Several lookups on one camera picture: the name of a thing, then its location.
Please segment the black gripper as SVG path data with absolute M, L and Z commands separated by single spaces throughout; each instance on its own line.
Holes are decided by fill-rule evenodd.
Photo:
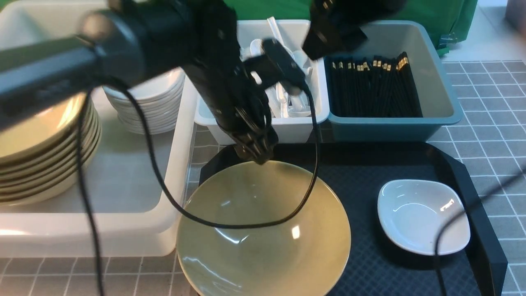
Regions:
M 270 109 L 264 106 L 265 95 L 248 77 L 243 61 L 227 63 L 230 69 L 220 69 L 193 61 L 182 69 L 192 81 L 219 128 L 237 143 L 240 157 L 263 165 L 274 156 L 279 138 L 275 129 L 265 122 Z

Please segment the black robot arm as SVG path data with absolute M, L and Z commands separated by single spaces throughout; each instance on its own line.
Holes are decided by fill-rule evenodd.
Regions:
M 91 87 L 128 90 L 180 67 L 238 156 L 265 163 L 278 138 L 240 59 L 237 23 L 222 0 L 109 0 L 76 35 L 1 51 L 1 129 Z
M 311 60 L 318 60 L 332 53 L 351 51 L 367 40 L 361 26 L 386 19 L 404 8 L 405 0 L 314 0 L 311 3 L 310 27 L 302 50 Z M 238 143 L 235 150 L 244 160 L 257 164 L 269 161 L 274 155 L 278 136 L 270 126 L 270 107 L 265 90 L 278 85 L 293 96 L 304 96 L 308 101 L 315 147 L 319 147 L 319 128 L 314 99 L 306 82 L 306 73 L 291 57 L 278 39 L 264 39 L 261 53 L 245 62 L 251 73 L 257 73 L 258 108 L 263 109 L 264 128 L 247 144 Z

